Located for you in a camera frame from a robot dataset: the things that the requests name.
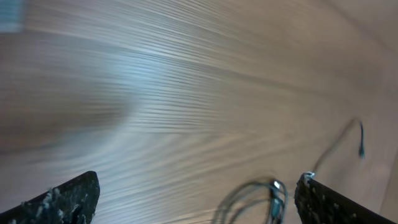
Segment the black cable long thin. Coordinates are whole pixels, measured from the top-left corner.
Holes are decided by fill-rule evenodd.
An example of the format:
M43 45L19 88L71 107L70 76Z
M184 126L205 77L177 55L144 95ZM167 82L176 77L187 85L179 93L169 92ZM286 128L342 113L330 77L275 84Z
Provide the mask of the black cable long thin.
M342 132L338 135L338 137L335 139L335 141L326 149L324 152L321 154L321 156L318 158L316 161L315 165L313 166L312 170L310 171L313 175L316 175L322 166L322 164L326 161L327 157L332 155L334 151L337 150L338 145L343 142L343 140L346 138L348 133L355 127L359 126L360 130L360 139L358 143L358 157L360 159L365 158L365 148L364 148L364 126L363 122L359 117L353 117L347 125L344 127Z

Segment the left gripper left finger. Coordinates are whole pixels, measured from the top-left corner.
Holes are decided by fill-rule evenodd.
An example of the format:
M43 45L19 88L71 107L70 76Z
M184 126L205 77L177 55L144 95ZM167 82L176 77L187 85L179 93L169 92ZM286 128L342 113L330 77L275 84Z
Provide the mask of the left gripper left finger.
M1 213L2 224L90 224L100 197L97 173L87 171Z

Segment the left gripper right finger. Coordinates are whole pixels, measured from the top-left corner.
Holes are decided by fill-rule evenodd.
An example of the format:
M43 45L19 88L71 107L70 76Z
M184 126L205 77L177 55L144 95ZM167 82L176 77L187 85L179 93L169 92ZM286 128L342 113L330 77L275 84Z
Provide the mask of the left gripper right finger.
M395 224L313 179L301 175L294 203L303 224Z

